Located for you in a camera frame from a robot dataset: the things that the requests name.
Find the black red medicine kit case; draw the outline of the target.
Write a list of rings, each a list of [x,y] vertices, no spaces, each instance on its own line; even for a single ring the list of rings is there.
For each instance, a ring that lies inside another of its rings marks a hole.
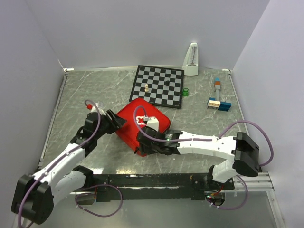
[[[139,143],[136,140],[139,130],[136,125],[139,125],[141,128],[145,127],[147,123],[145,120],[146,116],[149,118],[155,117],[159,121],[158,130],[161,133],[168,130],[171,125],[170,119],[165,114],[142,98],[136,98],[131,101],[117,115],[126,119],[127,122],[121,129],[116,131],[116,134],[135,154],[141,157],[146,156],[146,154],[139,151]]]

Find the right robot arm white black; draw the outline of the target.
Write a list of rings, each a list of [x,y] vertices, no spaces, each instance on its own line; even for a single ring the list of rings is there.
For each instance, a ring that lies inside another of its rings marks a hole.
[[[200,154],[223,159],[209,169],[207,183],[212,189],[220,188],[236,175],[256,177],[259,173],[259,146],[244,132],[218,138],[177,130],[161,133],[146,126],[136,140],[141,154]]]

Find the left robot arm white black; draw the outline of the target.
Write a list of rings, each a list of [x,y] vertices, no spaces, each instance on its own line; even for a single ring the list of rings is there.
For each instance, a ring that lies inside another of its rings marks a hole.
[[[93,151],[100,137],[113,134],[126,122],[111,110],[101,114],[93,108],[59,156],[33,175],[20,177],[11,205],[18,216],[18,227],[22,227],[22,218],[38,225],[44,223],[54,206],[75,190],[98,188],[93,171],[78,163]]]

